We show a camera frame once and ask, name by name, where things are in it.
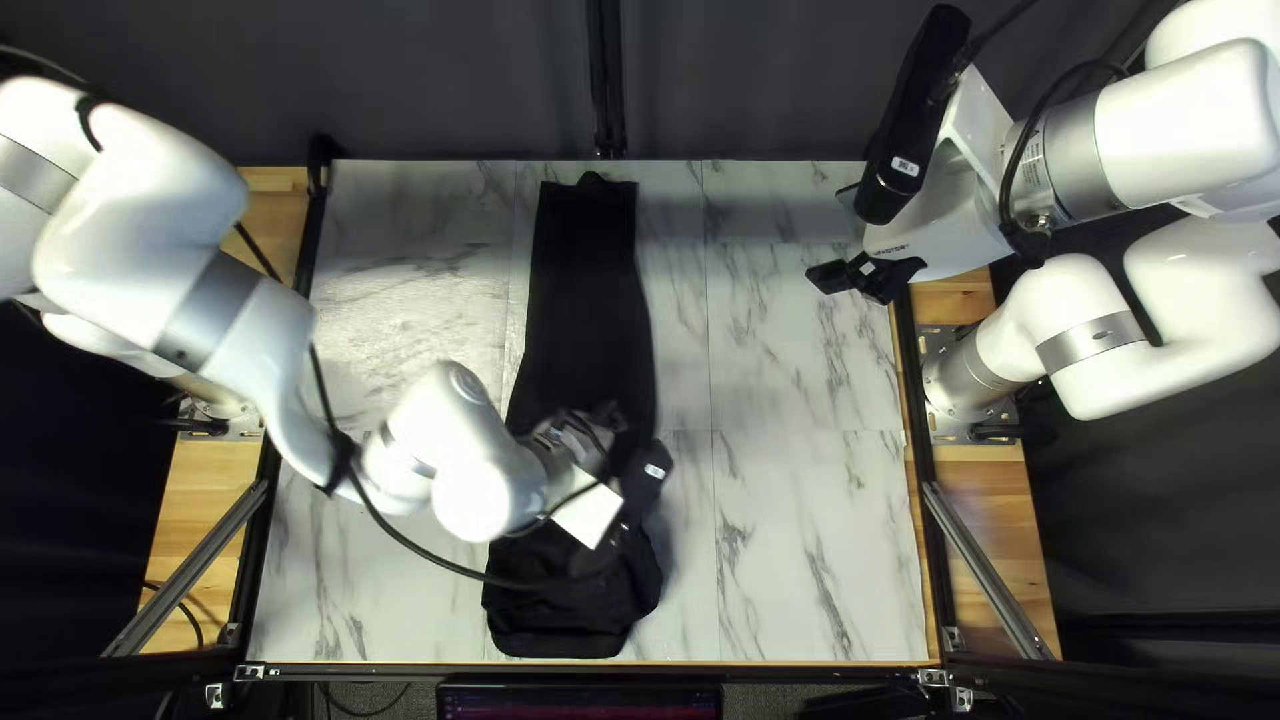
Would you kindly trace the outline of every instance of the black cloth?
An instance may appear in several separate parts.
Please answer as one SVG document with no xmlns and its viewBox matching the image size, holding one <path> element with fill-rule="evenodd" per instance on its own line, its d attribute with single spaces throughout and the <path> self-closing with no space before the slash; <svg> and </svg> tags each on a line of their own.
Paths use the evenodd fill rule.
<svg viewBox="0 0 1280 720">
<path fill-rule="evenodd" d="M 507 428 L 520 437 L 557 410 L 616 402 L 627 424 L 609 448 L 608 473 L 623 480 L 625 500 L 630 486 L 648 506 L 653 478 L 637 478 L 635 469 L 646 455 L 666 457 L 669 468 L 669 456 L 652 439 L 657 393 L 649 310 L 635 261 L 635 200 L 636 183 L 607 182 L 596 173 L 576 186 L 543 183 L 525 355 Z M 662 569 L 639 521 L 616 528 L 596 550 L 547 523 L 529 536 L 492 542 L 488 571 L 534 583 L 553 579 L 532 592 L 484 587 L 494 644 L 520 657 L 612 657 L 631 625 L 657 607 L 662 588 Z"/>
</svg>

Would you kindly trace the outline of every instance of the metal mounting plate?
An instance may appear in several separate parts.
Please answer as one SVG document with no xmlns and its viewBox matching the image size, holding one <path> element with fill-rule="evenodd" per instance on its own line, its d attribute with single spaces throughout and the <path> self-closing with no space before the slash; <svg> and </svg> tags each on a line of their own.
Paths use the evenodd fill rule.
<svg viewBox="0 0 1280 720">
<path fill-rule="evenodd" d="M 178 416 L 191 420 L 212 420 L 211 415 L 206 415 L 201 410 L 200 402 L 202 401 L 193 400 L 191 396 L 184 397 L 182 405 L 178 407 Z M 178 437 L 186 441 L 200 442 L 262 442 L 262 433 L 265 432 L 262 416 L 252 405 L 247 405 L 246 407 L 247 410 L 243 415 L 227 420 L 228 428 L 224 436 L 183 430 Z"/>
<path fill-rule="evenodd" d="M 919 343 L 920 363 L 931 355 L 941 352 L 954 338 L 957 329 L 965 325 L 915 325 L 915 341 Z M 929 419 L 929 437 L 933 445 L 1016 445 L 1014 438 L 987 438 L 973 439 L 969 437 L 969 423 L 956 420 L 946 413 L 933 409 L 928 400 L 924 401 L 924 410 Z M 1018 406 L 1010 397 L 987 409 L 991 416 L 988 424 L 1016 425 Z"/>
</svg>

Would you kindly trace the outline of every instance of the metal frame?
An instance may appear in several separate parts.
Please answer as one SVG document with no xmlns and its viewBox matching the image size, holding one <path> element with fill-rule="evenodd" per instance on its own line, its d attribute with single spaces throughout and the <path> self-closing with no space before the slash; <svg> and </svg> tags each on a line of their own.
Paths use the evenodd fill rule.
<svg viewBox="0 0 1280 720">
<path fill-rule="evenodd" d="M 303 682 L 424 682 L 449 678 L 484 679 L 500 682 L 502 678 L 520 678 L 520 682 L 573 680 L 584 678 L 616 678 L 626 675 L 634 682 L 691 683 L 714 680 L 717 683 L 908 683 L 916 684 L 919 665 L 726 665 L 726 664 L 535 664 L 508 662 L 472 665 L 436 664 L 360 664 L 360 662 L 246 662 L 237 667 L 236 682 L 303 680 Z"/>
<path fill-rule="evenodd" d="M 620 160 L 627 156 L 620 0 L 586 0 L 586 42 L 590 53 L 591 110 L 595 114 L 595 155 L 602 160 Z"/>
<path fill-rule="evenodd" d="M 259 480 L 246 489 L 227 512 L 191 551 L 178 569 L 169 575 L 164 585 L 151 596 L 151 600 L 133 616 L 120 634 L 115 635 L 102 657 L 122 657 L 137 655 L 147 644 L 151 635 L 160 629 L 173 609 L 187 597 L 196 580 L 218 559 L 227 543 L 236 537 L 241 527 L 262 506 L 271 483 Z"/>
</svg>

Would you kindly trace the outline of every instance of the wooden plank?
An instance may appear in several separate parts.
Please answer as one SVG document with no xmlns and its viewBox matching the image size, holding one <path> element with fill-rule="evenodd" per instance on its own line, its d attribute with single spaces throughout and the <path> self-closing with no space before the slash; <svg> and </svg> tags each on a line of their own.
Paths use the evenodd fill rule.
<svg viewBox="0 0 1280 720">
<path fill-rule="evenodd" d="M 996 307 L 991 274 L 980 268 L 954 278 L 913 284 L 911 304 L 920 324 L 975 323 Z M 904 387 L 901 373 L 899 363 L 899 388 Z M 902 402 L 905 418 L 905 397 Z M 1046 643 L 1055 653 L 1061 655 L 1021 443 L 938 446 L 933 448 L 933 459 L 934 475 L 947 500 L 964 519 Z M 915 464 L 908 460 L 906 465 L 908 477 L 914 486 Z M 918 539 L 918 543 L 920 564 L 927 566 L 923 539 Z M 947 548 L 947 560 L 956 621 L 970 650 L 1016 656 L 986 596 L 951 547 Z"/>
</svg>

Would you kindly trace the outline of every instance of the black cable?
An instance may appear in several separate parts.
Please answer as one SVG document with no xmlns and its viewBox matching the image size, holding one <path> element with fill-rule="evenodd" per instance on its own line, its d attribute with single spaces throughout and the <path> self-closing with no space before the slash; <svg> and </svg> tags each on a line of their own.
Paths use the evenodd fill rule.
<svg viewBox="0 0 1280 720">
<path fill-rule="evenodd" d="M 37 65 L 44 65 L 44 67 L 46 67 L 46 68 L 49 68 L 49 69 L 51 69 L 54 72 L 61 73 L 61 74 L 64 74 L 64 76 L 74 79 L 76 82 L 78 82 L 81 85 L 84 85 L 84 86 L 88 85 L 87 79 L 82 78 L 81 76 L 78 76 L 78 74 L 76 74 L 76 73 L 73 73 L 70 70 L 68 70 L 67 68 L 59 65 L 58 63 L 50 60 L 49 58 L 45 58 L 42 55 L 36 55 L 35 53 L 23 50 L 22 47 L 14 47 L 12 45 L 0 45 L 0 53 L 3 53 L 5 55 L 13 55 L 14 58 L 22 58 L 23 60 L 28 60 L 28 61 L 36 63 Z"/>
<path fill-rule="evenodd" d="M 1005 237 L 1010 237 L 1012 233 L 1023 229 L 1021 224 L 1018 223 L 1010 213 L 1009 196 L 1014 190 L 1014 177 L 1018 174 L 1018 168 L 1023 163 L 1023 152 L 1027 151 L 1027 145 L 1030 143 L 1032 132 L 1036 129 L 1036 126 L 1039 124 L 1039 118 L 1044 114 L 1044 110 L 1048 108 L 1053 95 L 1061 90 L 1064 85 L 1066 85 L 1066 81 L 1071 79 L 1078 73 L 1093 69 L 1108 69 L 1114 77 L 1128 77 L 1129 74 L 1124 68 L 1115 63 L 1108 63 L 1101 59 L 1085 60 L 1060 74 L 1057 79 L 1048 86 L 1048 90 L 1039 96 L 1039 100 L 1036 101 L 1030 115 L 1027 115 L 1027 123 L 1023 126 L 1021 132 L 1018 133 L 1018 142 L 1014 143 L 1012 151 L 1009 154 L 1009 161 L 1005 163 L 1005 174 L 1000 178 L 1000 231 L 1005 234 Z"/>
<path fill-rule="evenodd" d="M 440 557 L 439 555 L 431 552 L 430 550 L 426 550 L 425 547 L 422 547 L 422 546 L 415 543 L 413 541 L 408 539 L 399 530 L 397 530 L 394 525 L 392 525 L 390 523 L 388 523 L 387 518 L 383 518 L 383 514 L 379 512 L 376 507 L 374 507 L 374 502 L 371 500 L 369 500 L 369 493 L 365 492 L 365 486 L 364 486 L 364 483 L 360 482 L 360 478 L 356 477 L 356 473 L 348 473 L 347 474 L 347 479 L 351 480 L 352 487 L 356 488 L 356 495 L 358 495 L 361 502 L 365 503 L 365 509 L 369 510 L 369 516 L 374 519 L 374 523 L 378 523 L 378 527 L 381 528 L 384 533 L 387 533 L 388 536 L 390 536 L 392 539 L 394 539 L 396 542 L 401 543 L 402 546 L 404 546 L 406 548 L 408 548 L 410 551 L 412 551 L 419 557 L 421 557 L 424 560 L 428 560 L 430 562 L 434 562 L 434 564 L 439 565 L 440 568 L 444 568 L 445 570 L 451 570 L 453 573 L 457 573 L 457 574 L 460 574 L 460 575 L 462 575 L 465 578 L 471 578 L 472 580 L 480 580 L 481 583 L 489 583 L 490 585 L 497 585 L 499 588 L 507 588 L 509 591 L 525 592 L 525 591 L 535 591 L 535 589 L 540 589 L 540 588 L 545 587 L 544 583 L 539 583 L 539 584 L 518 583 L 518 582 L 515 582 L 515 580 L 507 580 L 504 578 L 497 578 L 497 577 L 490 575 L 488 573 L 481 573 L 480 570 L 472 570 L 471 568 L 467 568 L 466 565 L 458 565 L 457 562 L 454 562 L 452 560 L 448 560 L 445 557 Z"/>
<path fill-rule="evenodd" d="M 155 580 L 142 580 L 142 587 L 152 592 L 160 592 L 160 584 Z M 200 621 L 196 620 L 196 616 L 191 612 L 191 609 L 187 607 L 186 602 L 178 601 L 178 610 L 187 616 L 187 620 L 191 623 L 191 628 L 196 630 L 196 650 L 205 650 L 205 633 L 200 629 Z"/>
<path fill-rule="evenodd" d="M 209 433 L 210 437 L 223 437 L 229 429 L 227 420 L 196 420 L 193 418 L 157 418 L 155 424 L 179 433 Z"/>
<path fill-rule="evenodd" d="M 271 266 L 271 261 L 266 259 L 266 254 L 262 252 L 262 249 L 253 241 L 253 236 L 248 234 L 248 231 L 244 229 L 244 223 L 237 222 L 236 232 L 244 238 L 244 245 L 248 246 L 248 251 L 253 254 L 253 258 L 257 258 L 257 261 L 262 264 L 262 269 L 266 270 L 268 277 L 280 284 L 284 284 L 284 281 L 280 279 L 280 274 L 275 272 L 275 268 Z"/>
<path fill-rule="evenodd" d="M 397 693 L 390 702 L 379 707 L 378 710 L 356 711 L 333 698 L 333 696 L 329 693 L 329 683 L 316 683 L 316 688 L 320 691 L 320 694 L 324 696 L 325 716 L 329 716 L 329 706 L 332 706 L 337 707 L 342 712 L 346 712 L 347 715 L 351 715 L 352 717 L 374 717 L 375 715 L 381 715 L 383 712 L 387 712 L 388 710 L 396 707 L 397 702 L 404 698 L 404 693 L 408 692 L 408 687 L 410 683 L 404 683 L 404 687 L 401 688 L 401 692 Z"/>
<path fill-rule="evenodd" d="M 241 223 L 236 223 L 236 231 L 239 232 L 239 236 L 244 240 L 244 243 L 248 246 L 250 251 L 253 252 L 253 256 L 256 256 L 257 260 L 260 263 L 262 263 L 262 268 L 266 270 L 266 274 L 270 275 L 276 282 L 280 282 L 279 273 L 275 272 L 275 268 L 271 266 L 271 261 L 266 259 L 266 255 L 262 254 L 262 250 L 257 246 L 256 242 L 253 242 L 252 236 L 250 236 L 248 231 L 244 229 L 244 225 L 241 224 Z M 316 375 L 316 391 L 320 393 L 320 405 L 324 409 L 325 423 L 329 425 L 329 432 L 333 433 L 334 442 L 337 445 L 339 442 L 339 438 L 342 438 L 344 436 L 343 436 L 342 430 L 338 428 L 338 421 L 337 421 L 337 419 L 334 418 L 334 414 L 333 414 L 333 405 L 329 402 L 329 389 L 325 387 L 324 373 L 320 370 L 320 356 L 316 354 L 315 345 L 311 345 L 310 348 L 308 348 L 308 351 L 310 351 L 310 355 L 311 355 L 311 366 L 315 370 L 315 375 Z M 588 434 L 594 438 L 594 433 L 590 433 L 590 430 L 588 430 Z M 598 448 L 600 447 L 599 439 L 595 439 L 595 445 L 596 445 Z M 340 459 L 343 457 L 343 455 L 344 454 L 342 454 L 342 452 L 338 454 L 339 462 L 340 462 Z M 471 568 L 467 568 L 466 565 L 460 565 L 460 564 L 457 564 L 457 562 L 454 562 L 454 561 L 452 561 L 452 560 L 449 560 L 447 557 L 442 557 L 442 556 L 431 552 L 430 550 L 426 550 L 425 547 L 422 547 L 422 546 L 415 543 L 413 541 L 408 539 L 407 537 L 404 537 L 403 533 L 401 533 L 399 530 L 397 530 L 394 525 L 392 525 L 390 523 L 387 521 L 387 518 L 383 518 L 383 514 L 378 511 L 378 507 L 375 507 L 374 502 L 369 498 L 369 493 L 365 491 L 364 483 L 360 482 L 358 474 L 352 470 L 349 462 L 347 462 L 346 466 L 335 465 L 334 466 L 334 473 L 337 473 L 337 475 L 338 475 L 337 479 L 339 482 L 343 478 L 351 480 L 351 486 L 353 488 L 356 488 L 356 495 L 358 495 L 361 502 L 365 503 L 365 509 L 369 510 L 369 516 L 374 519 L 374 523 L 376 523 L 378 527 L 381 528 L 384 533 L 387 533 L 388 536 L 390 536 L 392 539 L 394 539 L 396 542 L 401 543 L 406 550 L 408 550 L 410 552 L 413 552 L 419 557 L 421 557 L 421 559 L 424 559 L 424 560 L 426 560 L 429 562 L 433 562 L 435 565 L 439 565 L 440 568 L 444 568 L 445 570 L 457 573 L 458 575 L 462 575 L 465 578 L 471 578 L 472 580 L 479 580 L 481 583 L 489 583 L 490 585 L 495 585 L 495 587 L 499 587 L 499 588 L 506 588 L 506 589 L 516 591 L 516 592 L 538 591 L 538 589 L 543 589 L 543 588 L 545 588 L 548 585 L 556 584 L 554 580 L 548 580 L 548 582 L 536 583 L 536 584 L 535 583 L 521 583 L 521 582 L 516 582 L 516 580 L 507 580 L 504 578 L 498 578 L 495 575 L 490 575 L 490 574 L 483 573 L 480 570 L 474 570 Z M 584 579 L 584 577 L 573 578 L 573 580 L 581 580 L 581 579 Z"/>
<path fill-rule="evenodd" d="M 1039 3 L 1039 0 L 1021 0 L 1009 10 L 1005 10 L 1005 14 L 997 18 L 996 22 L 991 23 L 987 27 L 987 29 L 979 32 L 977 36 L 969 40 L 968 46 L 965 47 L 965 54 L 968 54 L 969 56 L 969 63 L 972 63 L 973 59 L 978 56 L 978 53 L 982 53 L 982 49 L 987 45 L 987 42 L 992 37 L 998 35 L 1000 31 L 1005 29 L 1005 27 L 1007 27 L 1009 23 L 1016 20 L 1019 15 L 1029 10 L 1030 6 L 1034 5 L 1036 3 Z"/>
<path fill-rule="evenodd" d="M 1019 15 L 1030 9 L 1032 5 L 1039 3 L 1039 0 L 1020 0 L 1016 5 L 1005 10 L 1005 14 L 996 18 L 996 22 L 991 23 L 986 29 L 979 32 L 977 36 L 972 37 L 969 42 L 964 44 L 964 47 L 956 53 L 955 60 L 951 63 L 951 73 L 947 74 L 946 79 L 940 81 L 929 94 L 931 102 L 946 102 L 951 97 L 951 91 L 960 82 L 960 74 L 973 64 L 982 49 L 986 47 L 987 42 L 992 37 L 1000 33 L 1000 31 L 1009 27 L 1009 23 L 1018 19 Z"/>
<path fill-rule="evenodd" d="M 591 441 L 591 445 L 595 446 L 595 451 L 600 454 L 600 460 L 608 462 L 609 451 L 604 450 L 604 445 L 600 443 L 600 438 L 596 437 L 595 430 L 593 430 L 590 425 L 584 423 L 581 419 L 579 419 L 577 415 L 572 413 L 564 414 L 564 424 L 585 434 L 588 439 Z"/>
</svg>

